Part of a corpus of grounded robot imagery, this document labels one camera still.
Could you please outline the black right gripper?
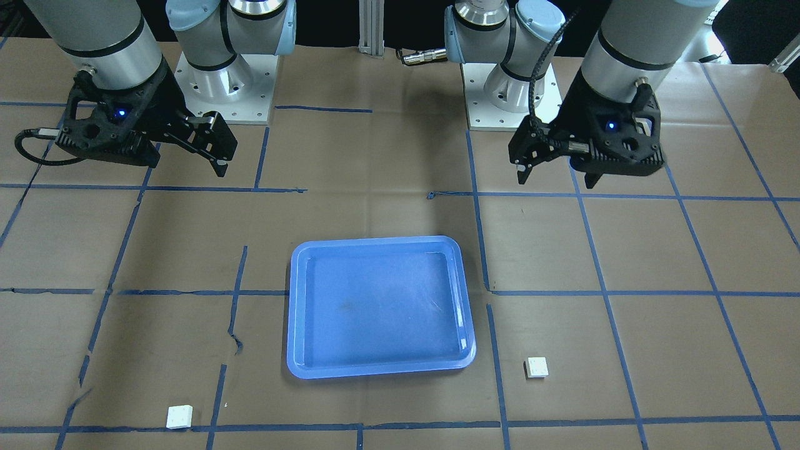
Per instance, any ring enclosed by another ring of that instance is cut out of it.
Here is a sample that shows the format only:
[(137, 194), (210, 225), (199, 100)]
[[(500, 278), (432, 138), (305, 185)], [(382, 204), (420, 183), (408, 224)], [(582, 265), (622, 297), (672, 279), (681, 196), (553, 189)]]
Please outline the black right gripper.
[(223, 178), (238, 140), (223, 115), (192, 115), (168, 61), (154, 74), (127, 89), (102, 89), (99, 71), (83, 64), (74, 75), (66, 118), (55, 144), (82, 160), (156, 168), (154, 143), (172, 143), (198, 154)]

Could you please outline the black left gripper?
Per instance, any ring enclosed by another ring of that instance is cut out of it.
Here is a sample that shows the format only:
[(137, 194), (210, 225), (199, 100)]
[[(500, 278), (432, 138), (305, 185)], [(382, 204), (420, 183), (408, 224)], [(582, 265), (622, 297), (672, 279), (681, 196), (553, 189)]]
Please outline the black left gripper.
[(604, 174), (651, 176), (664, 168), (661, 111), (649, 83), (636, 81), (631, 102), (598, 94), (576, 75), (557, 116), (546, 124), (535, 110), (523, 117), (508, 144), (509, 162), (524, 185), (535, 166), (568, 157), (588, 190)]

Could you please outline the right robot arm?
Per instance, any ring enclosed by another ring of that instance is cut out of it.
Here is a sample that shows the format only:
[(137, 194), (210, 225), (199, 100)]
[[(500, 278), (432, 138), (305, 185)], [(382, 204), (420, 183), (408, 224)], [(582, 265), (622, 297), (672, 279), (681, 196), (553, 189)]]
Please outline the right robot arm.
[(155, 168), (159, 142), (203, 157), (223, 177), (238, 146), (228, 117), (245, 120), (248, 100), (269, 95), (248, 55), (288, 55), (296, 42), (294, 1), (168, 1), (169, 28), (188, 65), (182, 85), (137, 2), (25, 4), (77, 69), (62, 126), (14, 139), (18, 154), (42, 166)]

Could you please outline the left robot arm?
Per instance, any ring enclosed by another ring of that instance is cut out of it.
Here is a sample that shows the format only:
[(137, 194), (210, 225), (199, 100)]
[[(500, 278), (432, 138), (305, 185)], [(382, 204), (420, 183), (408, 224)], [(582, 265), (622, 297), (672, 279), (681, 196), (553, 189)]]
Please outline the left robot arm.
[(544, 77), (577, 12), (549, 1), (458, 1), (444, 14), (454, 63), (494, 63), (526, 82), (525, 115), (509, 141), (509, 162), (526, 183), (535, 166), (560, 157), (593, 188), (605, 174), (651, 176), (666, 165), (656, 89), (716, 6), (714, 1), (612, 1), (582, 65), (549, 122), (536, 113)]

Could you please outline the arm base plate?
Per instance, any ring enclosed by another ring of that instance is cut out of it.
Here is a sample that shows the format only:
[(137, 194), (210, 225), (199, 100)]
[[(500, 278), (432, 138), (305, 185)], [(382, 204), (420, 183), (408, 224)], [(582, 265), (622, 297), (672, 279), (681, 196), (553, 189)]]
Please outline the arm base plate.
[(280, 60), (278, 55), (243, 54), (222, 69), (200, 71), (181, 54), (175, 78), (194, 115), (217, 111), (229, 124), (266, 126)]
[[(466, 63), (461, 69), (469, 130), (515, 131), (529, 114), (529, 83), (512, 79), (498, 64)], [(560, 88), (549, 65), (534, 87), (534, 112), (549, 123), (561, 104)]]

